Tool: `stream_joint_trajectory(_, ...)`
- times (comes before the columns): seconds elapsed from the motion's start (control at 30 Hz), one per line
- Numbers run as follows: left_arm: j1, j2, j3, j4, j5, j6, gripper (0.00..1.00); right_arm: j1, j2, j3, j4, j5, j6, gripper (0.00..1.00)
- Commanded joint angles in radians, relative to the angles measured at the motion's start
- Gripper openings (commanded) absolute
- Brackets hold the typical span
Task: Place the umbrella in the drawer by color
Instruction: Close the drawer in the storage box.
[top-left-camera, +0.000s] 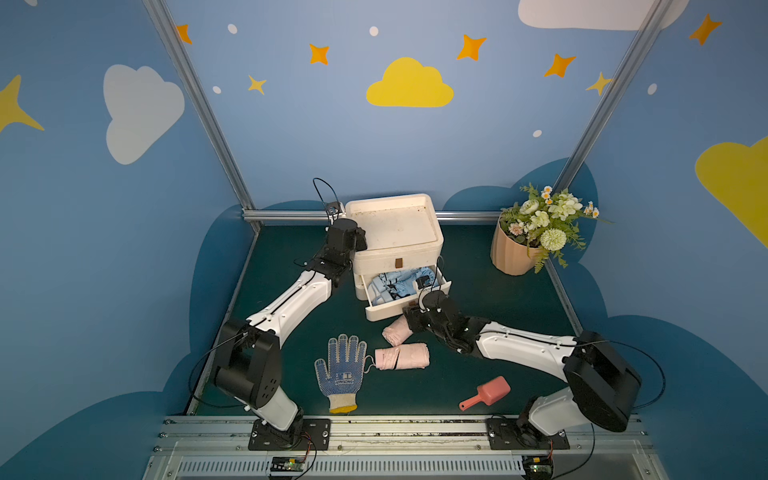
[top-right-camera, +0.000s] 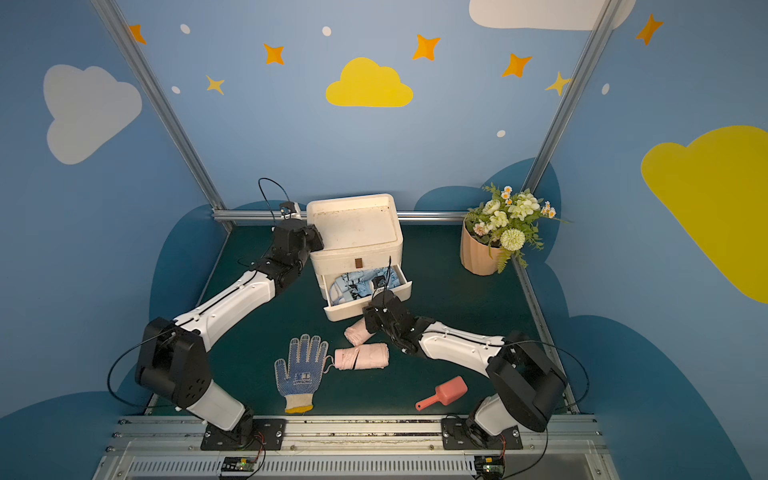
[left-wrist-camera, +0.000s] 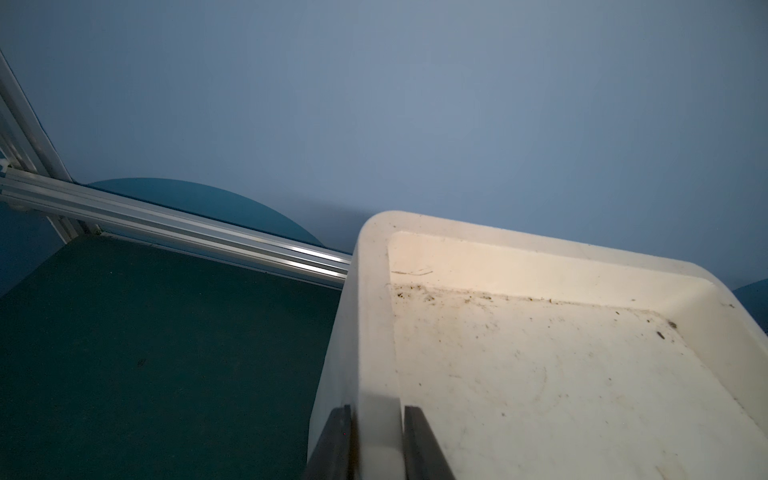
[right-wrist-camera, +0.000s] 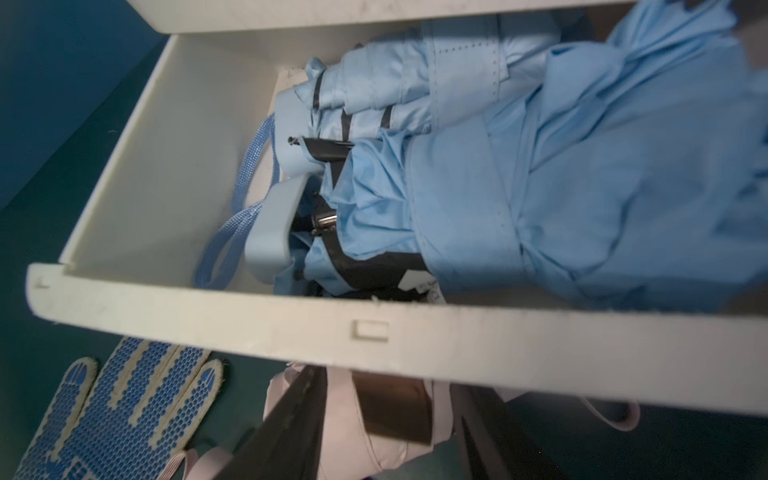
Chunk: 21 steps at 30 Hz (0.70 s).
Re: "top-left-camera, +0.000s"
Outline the pink umbrella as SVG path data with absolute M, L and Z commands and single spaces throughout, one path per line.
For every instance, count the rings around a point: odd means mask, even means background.
M 425 343 L 376 349 L 373 355 L 373 367 L 381 371 L 425 369 L 429 365 L 430 352 Z
M 409 327 L 408 320 L 404 315 L 401 315 L 382 331 L 383 338 L 392 347 L 402 345 L 412 335 L 413 331 Z

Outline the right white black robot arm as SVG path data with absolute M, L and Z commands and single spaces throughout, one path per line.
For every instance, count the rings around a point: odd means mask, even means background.
M 430 332 L 459 354 L 519 364 L 566 384 L 529 400 L 514 427 L 523 442 L 532 444 L 587 423 L 611 432 L 626 430 L 642 379 L 598 333 L 551 336 L 514 329 L 461 313 L 442 291 L 426 294 L 404 316 L 412 332 Z

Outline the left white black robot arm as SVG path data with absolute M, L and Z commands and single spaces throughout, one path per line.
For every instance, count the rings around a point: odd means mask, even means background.
M 367 249 L 365 231 L 347 218 L 334 221 L 325 242 L 298 279 L 277 299 L 243 322 L 229 321 L 215 349 L 212 383 L 250 407 L 280 434 L 300 430 L 300 409 L 281 388 L 282 346 L 299 324 L 327 301 Z

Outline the white three-drawer cabinet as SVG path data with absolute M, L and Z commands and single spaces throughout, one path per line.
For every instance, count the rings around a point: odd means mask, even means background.
M 345 205 L 346 217 L 366 232 L 368 248 L 355 254 L 353 279 L 356 296 L 365 301 L 366 318 L 378 322 L 398 317 L 424 290 L 450 291 L 451 282 L 438 268 L 443 234 L 431 198 L 411 194 L 355 200 Z M 381 273 L 430 267 L 436 274 L 432 288 L 416 295 L 374 306 L 368 286 Z

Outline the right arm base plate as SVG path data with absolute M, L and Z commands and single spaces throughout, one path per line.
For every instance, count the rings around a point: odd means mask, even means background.
M 530 426 L 520 427 L 516 419 L 492 416 L 485 420 L 486 433 L 492 450 L 568 450 L 565 434 L 546 436 Z

